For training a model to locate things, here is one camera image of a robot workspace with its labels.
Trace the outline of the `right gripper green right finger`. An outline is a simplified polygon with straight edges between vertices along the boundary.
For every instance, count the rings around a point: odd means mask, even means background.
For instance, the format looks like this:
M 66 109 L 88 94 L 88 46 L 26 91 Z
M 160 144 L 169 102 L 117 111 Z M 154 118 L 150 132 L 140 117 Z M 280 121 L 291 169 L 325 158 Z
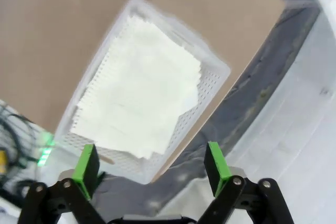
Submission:
M 208 142 L 204 166 L 215 199 L 202 214 L 202 223 L 226 223 L 235 209 L 245 210 L 253 223 L 293 223 L 277 182 L 258 183 L 233 175 L 218 143 Z

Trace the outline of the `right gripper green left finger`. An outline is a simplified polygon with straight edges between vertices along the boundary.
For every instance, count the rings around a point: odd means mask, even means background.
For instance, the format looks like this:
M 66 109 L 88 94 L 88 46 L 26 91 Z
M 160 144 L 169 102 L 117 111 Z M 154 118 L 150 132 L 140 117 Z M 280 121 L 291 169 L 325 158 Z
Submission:
M 95 145 L 85 145 L 71 177 L 50 187 L 42 182 L 30 186 L 18 223 L 57 223 L 65 213 L 72 213 L 77 223 L 105 223 L 90 203 L 99 167 Z

